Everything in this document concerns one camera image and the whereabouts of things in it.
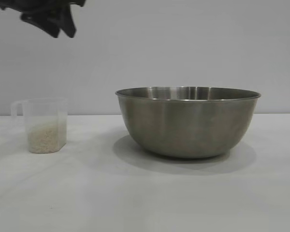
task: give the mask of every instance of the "black object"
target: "black object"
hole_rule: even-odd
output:
[[[76,27],[71,4],[84,6],[86,0],[0,0],[0,8],[21,12],[21,20],[30,23],[57,38],[60,30],[74,37]]]

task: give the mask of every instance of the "white wall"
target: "white wall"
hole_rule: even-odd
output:
[[[119,113],[143,86],[259,91],[290,113],[290,0],[87,0],[76,38],[53,39],[0,10],[0,114],[13,100],[66,96],[71,114]]]

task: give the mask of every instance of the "stainless steel bowl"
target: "stainless steel bowl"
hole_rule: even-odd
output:
[[[144,87],[116,92],[131,137],[170,157],[205,158],[233,148],[247,131],[257,92],[209,87]]]

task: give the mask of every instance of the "plastic measuring cup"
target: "plastic measuring cup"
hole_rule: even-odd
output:
[[[12,120],[22,105],[28,150],[32,153],[53,153],[67,142],[67,100],[40,98],[15,101],[11,105]]]

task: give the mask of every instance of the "uncooked rice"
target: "uncooked rice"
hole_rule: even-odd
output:
[[[28,133],[29,151],[32,153],[53,153],[66,144],[66,122],[50,122],[33,127]]]

